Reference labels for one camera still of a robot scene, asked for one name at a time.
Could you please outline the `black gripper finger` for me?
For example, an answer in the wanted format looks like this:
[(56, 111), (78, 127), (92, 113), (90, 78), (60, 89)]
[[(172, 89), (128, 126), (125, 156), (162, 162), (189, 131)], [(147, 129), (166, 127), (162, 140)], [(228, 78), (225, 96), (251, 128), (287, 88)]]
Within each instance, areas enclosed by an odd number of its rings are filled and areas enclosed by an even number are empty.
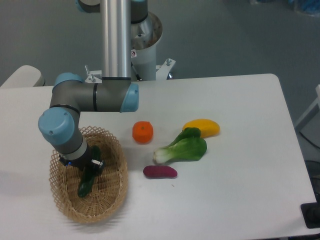
[(100, 175), (105, 168), (105, 162), (103, 160), (100, 161), (100, 160), (92, 159), (89, 164), (89, 168), (91, 169), (94, 175)]

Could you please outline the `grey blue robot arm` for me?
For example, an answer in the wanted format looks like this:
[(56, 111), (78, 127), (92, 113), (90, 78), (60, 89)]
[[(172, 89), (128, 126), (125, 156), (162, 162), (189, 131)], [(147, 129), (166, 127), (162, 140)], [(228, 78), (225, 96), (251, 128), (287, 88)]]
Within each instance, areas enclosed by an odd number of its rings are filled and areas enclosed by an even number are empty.
[(135, 112), (139, 87), (131, 81), (131, 25), (148, 16), (145, 0), (102, 0), (90, 3), (99, 9), (102, 32), (101, 82), (87, 83), (70, 72), (60, 74), (52, 88), (49, 108), (38, 120), (38, 128), (59, 153), (65, 166), (101, 172), (104, 164), (95, 160), (79, 130), (81, 112)]

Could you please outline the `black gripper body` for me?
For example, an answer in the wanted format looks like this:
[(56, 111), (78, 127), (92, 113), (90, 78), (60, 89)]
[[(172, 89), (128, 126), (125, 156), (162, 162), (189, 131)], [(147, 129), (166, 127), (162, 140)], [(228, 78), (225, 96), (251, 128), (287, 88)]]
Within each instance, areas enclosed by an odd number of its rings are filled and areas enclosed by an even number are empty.
[(92, 150), (90, 146), (86, 147), (86, 150), (84, 153), (75, 159), (67, 159), (66, 156), (59, 155), (59, 161), (64, 165), (64, 166), (72, 166), (80, 169), (81, 171), (84, 170), (84, 168), (90, 168), (94, 169), (94, 163), (92, 162), (93, 160), (93, 155), (92, 155)]

